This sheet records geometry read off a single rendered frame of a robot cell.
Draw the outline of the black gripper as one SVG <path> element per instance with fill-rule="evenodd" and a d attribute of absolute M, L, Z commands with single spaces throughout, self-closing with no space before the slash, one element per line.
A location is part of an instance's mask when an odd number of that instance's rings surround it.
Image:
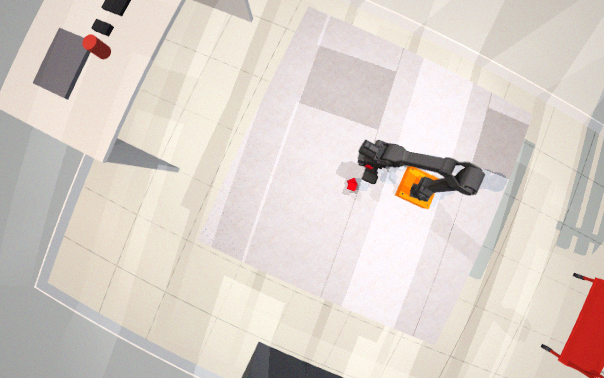
<path fill-rule="evenodd" d="M 378 140 L 375 142 L 375 145 L 380 147 L 382 143 L 387 143 L 387 142 Z M 363 174 L 362 180 L 364 180 L 370 184 L 376 184 L 376 181 L 378 179 L 377 170 L 378 170 L 378 168 L 382 169 L 382 167 L 378 166 L 374 160 L 372 161 L 372 165 L 370 165 L 370 167 L 372 167 L 372 169 L 365 167 L 365 169 L 364 169 L 365 172 Z"/>

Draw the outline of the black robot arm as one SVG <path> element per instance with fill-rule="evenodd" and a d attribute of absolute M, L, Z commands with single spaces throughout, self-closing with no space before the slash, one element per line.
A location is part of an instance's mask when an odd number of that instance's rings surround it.
<path fill-rule="evenodd" d="M 393 166 L 395 168 L 405 165 L 444 176 L 444 178 L 435 180 L 424 176 L 421 177 L 418 184 L 412 183 L 411 196 L 409 196 L 426 203 L 428 203 L 430 197 L 438 192 L 458 191 L 467 196 L 476 195 L 485 176 L 483 170 L 472 162 L 458 161 L 452 157 L 442 158 L 409 152 L 398 144 L 382 143 L 378 147 L 365 140 L 358 151 L 357 163 L 360 166 L 372 165 L 374 160 L 381 167 Z M 456 165 L 462 165 L 465 168 L 453 176 L 452 172 Z"/>

